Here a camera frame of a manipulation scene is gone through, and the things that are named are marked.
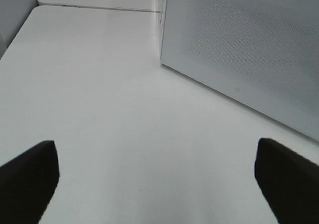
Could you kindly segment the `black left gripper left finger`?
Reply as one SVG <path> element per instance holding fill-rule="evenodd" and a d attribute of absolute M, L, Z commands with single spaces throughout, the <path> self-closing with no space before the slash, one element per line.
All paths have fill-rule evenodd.
<path fill-rule="evenodd" d="M 37 224 L 60 178 L 54 141 L 43 141 L 0 167 L 0 222 Z"/>

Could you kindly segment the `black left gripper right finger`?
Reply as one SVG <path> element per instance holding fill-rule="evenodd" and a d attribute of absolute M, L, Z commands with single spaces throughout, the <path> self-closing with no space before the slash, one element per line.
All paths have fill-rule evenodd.
<path fill-rule="evenodd" d="M 261 138 L 255 179 L 280 224 L 319 222 L 319 167 L 281 143 Z"/>

